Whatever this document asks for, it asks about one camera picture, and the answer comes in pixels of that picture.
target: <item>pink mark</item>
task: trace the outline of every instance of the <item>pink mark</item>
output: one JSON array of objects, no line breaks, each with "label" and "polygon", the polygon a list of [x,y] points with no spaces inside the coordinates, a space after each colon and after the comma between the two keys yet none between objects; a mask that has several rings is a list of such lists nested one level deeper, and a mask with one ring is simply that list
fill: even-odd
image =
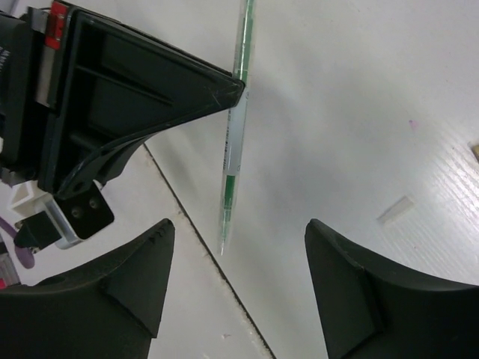
[{"label": "pink mark", "polygon": [[418,121],[414,121],[414,120],[409,120],[409,125],[411,126],[413,130],[416,130],[419,127]]}]

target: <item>black plastic housing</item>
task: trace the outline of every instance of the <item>black plastic housing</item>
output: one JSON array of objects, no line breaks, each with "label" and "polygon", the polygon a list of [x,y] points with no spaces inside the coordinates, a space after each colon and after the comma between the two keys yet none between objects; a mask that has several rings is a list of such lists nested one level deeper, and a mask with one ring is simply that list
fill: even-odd
[{"label": "black plastic housing", "polygon": [[38,248],[42,250],[61,238],[45,212],[37,213],[22,221],[22,227],[15,236],[18,248]]},{"label": "black plastic housing", "polygon": [[157,132],[231,108],[243,92],[229,72],[98,13],[54,1],[46,36],[31,17],[12,51],[9,98],[18,87],[24,100],[6,114],[0,162],[61,200],[120,175]]},{"label": "black plastic housing", "polygon": [[318,220],[305,240],[329,359],[479,358],[479,287],[402,266]]},{"label": "black plastic housing", "polygon": [[165,301],[174,226],[38,285],[0,290],[2,359],[147,359]]}]

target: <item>green pen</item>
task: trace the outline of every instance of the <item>green pen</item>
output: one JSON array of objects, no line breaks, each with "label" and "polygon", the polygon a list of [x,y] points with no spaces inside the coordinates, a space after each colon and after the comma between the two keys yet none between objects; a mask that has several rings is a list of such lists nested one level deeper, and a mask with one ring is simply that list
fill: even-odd
[{"label": "green pen", "polygon": [[242,80],[245,91],[235,108],[228,113],[225,160],[223,162],[222,200],[219,216],[219,253],[225,253],[231,238],[231,222],[237,201],[240,180],[242,144],[248,108],[251,63],[254,55],[254,8],[257,0],[243,0],[239,13],[233,77]]}]

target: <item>cable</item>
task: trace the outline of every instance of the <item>cable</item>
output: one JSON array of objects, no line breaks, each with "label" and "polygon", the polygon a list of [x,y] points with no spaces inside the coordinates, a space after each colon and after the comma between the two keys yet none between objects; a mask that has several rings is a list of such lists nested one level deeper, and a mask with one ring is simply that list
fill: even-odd
[{"label": "cable", "polygon": [[2,228],[12,239],[16,237],[16,230],[0,216],[0,228]]}]

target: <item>purple object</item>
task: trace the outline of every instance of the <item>purple object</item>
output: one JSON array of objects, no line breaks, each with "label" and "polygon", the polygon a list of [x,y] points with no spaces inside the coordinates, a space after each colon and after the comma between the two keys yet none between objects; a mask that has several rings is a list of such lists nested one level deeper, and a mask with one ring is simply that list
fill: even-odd
[{"label": "purple object", "polygon": [[411,126],[411,128],[412,128],[413,130],[415,130],[415,129],[418,128],[419,123],[418,123],[418,121],[409,120],[409,125]]},{"label": "purple object", "polygon": [[35,266],[35,257],[28,248],[20,248],[15,246],[16,258],[27,269],[32,269]]},{"label": "purple object", "polygon": [[[2,228],[12,239],[16,237],[16,230],[10,224],[0,217],[0,228]],[[32,269],[35,266],[35,257],[28,248],[18,248],[15,246],[16,258],[18,258],[20,264],[27,269]]]}]

